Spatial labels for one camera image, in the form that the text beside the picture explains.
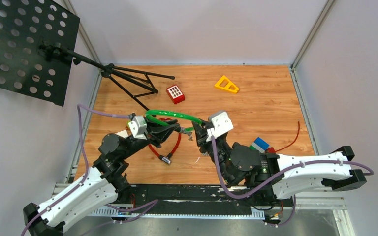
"wooden table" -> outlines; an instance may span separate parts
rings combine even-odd
[[[176,80],[151,77],[159,94],[140,97],[150,109],[176,111],[202,119],[207,119],[219,110],[225,110],[234,124],[234,129],[227,137],[230,146],[233,142],[249,146],[259,136],[275,149],[282,148],[295,138],[299,120],[301,130],[298,140],[283,150],[282,154],[314,154],[287,66],[171,65],[129,68],[176,76]],[[215,82],[222,75],[226,75],[240,88],[237,94],[214,88]],[[122,79],[118,81],[133,94],[146,92]],[[173,104],[166,93],[166,88],[174,84],[179,86],[186,97],[185,101],[177,105]],[[134,112],[143,115],[145,112],[125,92],[105,78],[102,79],[94,109],[114,114]],[[102,138],[108,133],[124,130],[126,122],[123,119],[92,115],[85,139],[89,163],[92,164],[99,157],[98,147]],[[185,120],[180,120],[179,123],[183,127],[190,125]],[[158,152],[167,155],[176,139],[177,134],[172,134]],[[185,135],[182,136],[181,144],[171,160],[172,164],[166,165],[146,147],[126,160],[129,163],[127,179],[130,183],[219,183],[210,157],[202,156],[196,142],[188,141]],[[85,165],[81,158],[76,178],[84,171]]]

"robotic arm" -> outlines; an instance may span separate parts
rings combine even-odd
[[[212,136],[216,138],[218,164],[228,186],[237,185],[245,180],[246,187],[254,188],[285,167],[304,160],[342,161],[354,157],[348,146],[329,155],[310,157],[261,153],[239,143],[234,143],[230,147],[226,136],[233,129],[233,125],[227,112],[213,114],[208,120],[202,121],[201,125],[193,123],[196,142],[200,152],[209,155],[212,162],[215,162],[211,141]],[[159,148],[174,131],[191,135],[176,120],[170,120],[167,124],[161,126],[133,114],[131,122],[128,123],[131,135],[126,131],[107,134],[99,147],[101,155],[90,168],[86,180],[82,181],[83,175],[53,198],[39,205],[30,203],[24,208],[26,223],[46,209],[46,212],[29,227],[31,235],[62,236],[72,225],[99,207],[115,201],[126,201],[130,194],[130,184],[126,180],[126,175],[123,175],[128,167],[125,160],[148,144]],[[254,193],[254,197],[270,203],[318,187],[331,186],[334,191],[345,191],[358,188],[365,182],[362,171],[352,170],[350,165],[307,165],[285,172]],[[78,189],[49,208],[78,184]]]

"cable tie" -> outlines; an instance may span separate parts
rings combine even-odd
[[[337,158],[337,160],[340,161],[340,166],[343,166],[343,158],[339,157],[339,158]]]

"red cable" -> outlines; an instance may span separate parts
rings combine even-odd
[[[170,119],[170,118],[160,118],[160,120],[172,120],[172,119]],[[177,147],[178,147],[179,144],[180,144],[180,139],[181,139],[181,138],[182,138],[182,134],[179,133],[179,134],[178,134],[178,137],[177,137],[177,142],[176,142],[175,146],[173,147],[172,151],[170,152],[171,155],[173,155],[173,154],[175,153]],[[150,150],[154,153],[154,155],[156,155],[157,157],[160,158],[160,154],[154,149],[154,147],[153,147],[151,144],[149,144],[149,148],[150,148]]]
[[[301,125],[299,124],[299,121],[298,121],[298,133],[296,133],[295,140],[293,140],[293,142],[292,142],[291,144],[285,146],[284,148],[281,148],[281,149],[279,149],[279,150],[276,150],[275,152],[281,151],[281,150],[283,150],[283,149],[286,149],[286,148],[292,146],[292,144],[294,144],[294,143],[296,142],[296,140],[298,139],[298,137],[299,137],[299,131],[300,131],[300,130],[301,130]]]

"gray floor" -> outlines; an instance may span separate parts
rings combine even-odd
[[[283,213],[288,218],[290,210]],[[78,236],[111,221],[105,217],[85,217],[65,236]],[[279,228],[257,220],[201,220],[142,218],[127,224],[101,227],[86,236],[339,236],[331,210],[298,210],[291,222]]]

